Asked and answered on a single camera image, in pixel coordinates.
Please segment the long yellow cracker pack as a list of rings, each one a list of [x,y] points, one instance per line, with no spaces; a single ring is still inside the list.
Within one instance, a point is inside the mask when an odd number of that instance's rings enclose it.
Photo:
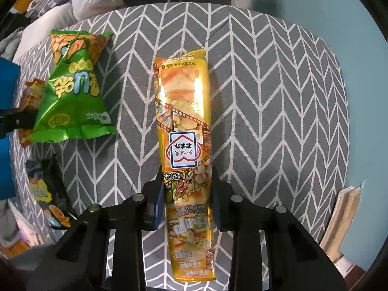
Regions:
[[[213,281],[212,138],[206,51],[154,60],[156,126],[174,279]]]

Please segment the orange fries snack bag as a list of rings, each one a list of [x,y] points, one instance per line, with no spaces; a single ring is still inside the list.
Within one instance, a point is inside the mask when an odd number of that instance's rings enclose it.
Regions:
[[[33,128],[45,94],[45,87],[45,81],[34,78],[32,81],[26,82],[26,87],[22,93],[19,109],[28,112],[28,127],[18,130],[19,142],[23,148],[32,144]]]

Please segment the blue cardboard box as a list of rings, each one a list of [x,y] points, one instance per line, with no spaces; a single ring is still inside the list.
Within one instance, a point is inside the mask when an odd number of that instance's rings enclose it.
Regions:
[[[1,84],[1,171],[0,187],[1,200],[16,196],[13,173],[10,165],[9,138],[8,133],[15,128],[15,121],[11,117],[13,113],[13,99],[15,86],[20,74],[20,66],[1,58],[0,67]]]

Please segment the green peanut snack bag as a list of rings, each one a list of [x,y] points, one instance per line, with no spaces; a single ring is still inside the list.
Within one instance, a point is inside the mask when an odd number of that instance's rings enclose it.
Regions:
[[[112,32],[52,30],[54,70],[46,82],[32,132],[33,143],[93,139],[115,134],[95,67]]]

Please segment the grey bed mattress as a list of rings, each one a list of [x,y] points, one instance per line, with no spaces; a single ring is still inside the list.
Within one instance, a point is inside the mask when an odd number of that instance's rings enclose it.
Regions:
[[[16,62],[33,46],[48,38],[52,30],[62,30],[76,23],[71,3],[59,5],[47,11],[23,30],[13,62]]]

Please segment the wooden board leaning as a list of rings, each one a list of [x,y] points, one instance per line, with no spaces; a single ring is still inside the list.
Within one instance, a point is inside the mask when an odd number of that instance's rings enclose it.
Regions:
[[[353,222],[360,203],[361,193],[361,186],[350,186],[344,188],[337,195],[330,222],[320,242],[320,247],[333,263],[336,263],[343,256],[340,247]]]

